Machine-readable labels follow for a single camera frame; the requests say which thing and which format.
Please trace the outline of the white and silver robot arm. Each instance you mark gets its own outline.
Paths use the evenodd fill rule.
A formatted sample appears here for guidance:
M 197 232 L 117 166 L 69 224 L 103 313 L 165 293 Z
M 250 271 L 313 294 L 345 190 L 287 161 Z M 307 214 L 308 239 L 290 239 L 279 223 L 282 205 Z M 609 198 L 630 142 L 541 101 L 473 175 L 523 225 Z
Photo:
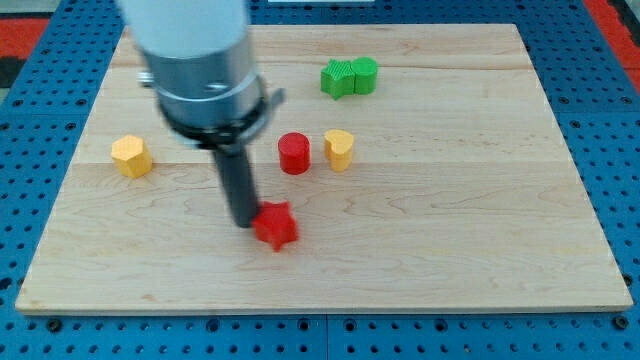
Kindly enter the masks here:
M 144 57 L 142 81 L 171 130 L 212 152 L 235 224 L 259 212 L 246 152 L 284 91 L 268 93 L 254 58 L 245 0 L 118 0 Z

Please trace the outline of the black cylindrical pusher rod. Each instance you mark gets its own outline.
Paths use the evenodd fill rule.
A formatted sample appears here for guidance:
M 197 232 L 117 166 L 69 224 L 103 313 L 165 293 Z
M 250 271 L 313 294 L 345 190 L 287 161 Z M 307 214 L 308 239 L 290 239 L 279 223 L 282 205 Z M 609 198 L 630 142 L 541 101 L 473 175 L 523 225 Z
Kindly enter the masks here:
M 213 157 L 235 225 L 250 228 L 259 204 L 246 149 L 218 148 Z

